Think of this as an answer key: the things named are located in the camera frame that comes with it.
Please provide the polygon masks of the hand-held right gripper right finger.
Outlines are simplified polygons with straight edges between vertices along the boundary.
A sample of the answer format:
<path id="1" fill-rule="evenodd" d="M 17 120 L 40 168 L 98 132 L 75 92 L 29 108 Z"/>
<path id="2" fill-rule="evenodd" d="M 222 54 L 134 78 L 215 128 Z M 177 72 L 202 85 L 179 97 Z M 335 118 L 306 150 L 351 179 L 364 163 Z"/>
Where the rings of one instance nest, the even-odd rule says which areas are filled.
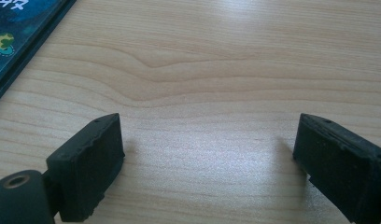
<path id="1" fill-rule="evenodd" d="M 381 223 L 381 147 L 329 119 L 302 114 L 293 159 L 349 221 Z"/>

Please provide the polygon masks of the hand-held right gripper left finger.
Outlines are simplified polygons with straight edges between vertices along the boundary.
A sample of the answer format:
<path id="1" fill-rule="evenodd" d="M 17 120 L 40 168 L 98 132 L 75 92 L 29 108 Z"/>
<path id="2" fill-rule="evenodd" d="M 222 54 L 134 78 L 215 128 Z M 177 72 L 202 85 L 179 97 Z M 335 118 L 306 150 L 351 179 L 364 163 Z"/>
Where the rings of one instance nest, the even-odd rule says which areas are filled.
<path id="1" fill-rule="evenodd" d="M 119 174 L 125 154 L 120 115 L 91 121 L 47 158 L 50 180 L 59 184 L 64 222 L 81 222 L 92 215 Z"/>

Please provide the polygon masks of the blue picture book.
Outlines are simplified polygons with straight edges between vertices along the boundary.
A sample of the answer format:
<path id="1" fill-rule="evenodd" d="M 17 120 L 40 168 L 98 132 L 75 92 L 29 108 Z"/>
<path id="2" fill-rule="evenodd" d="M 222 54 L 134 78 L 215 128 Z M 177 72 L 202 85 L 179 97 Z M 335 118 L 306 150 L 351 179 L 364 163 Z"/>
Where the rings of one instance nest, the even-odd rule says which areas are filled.
<path id="1" fill-rule="evenodd" d="M 0 99 L 77 0 L 0 0 Z"/>

